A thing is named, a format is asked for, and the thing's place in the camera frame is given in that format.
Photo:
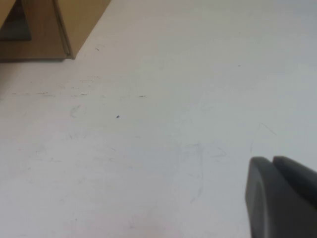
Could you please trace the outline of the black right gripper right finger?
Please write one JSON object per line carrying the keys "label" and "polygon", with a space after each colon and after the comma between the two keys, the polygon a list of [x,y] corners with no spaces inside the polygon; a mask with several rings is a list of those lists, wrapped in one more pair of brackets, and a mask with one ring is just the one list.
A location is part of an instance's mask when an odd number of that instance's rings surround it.
{"label": "black right gripper right finger", "polygon": [[284,156],[275,156],[273,164],[303,199],[306,201],[317,200],[316,171]]}

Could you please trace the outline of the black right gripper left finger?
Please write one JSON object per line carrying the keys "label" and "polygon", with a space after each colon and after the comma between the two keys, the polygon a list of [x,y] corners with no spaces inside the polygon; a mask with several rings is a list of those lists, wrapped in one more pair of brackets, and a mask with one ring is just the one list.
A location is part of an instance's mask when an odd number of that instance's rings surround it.
{"label": "black right gripper left finger", "polygon": [[250,159],[245,201],[253,238],[317,236],[317,201],[297,194],[273,160]]}

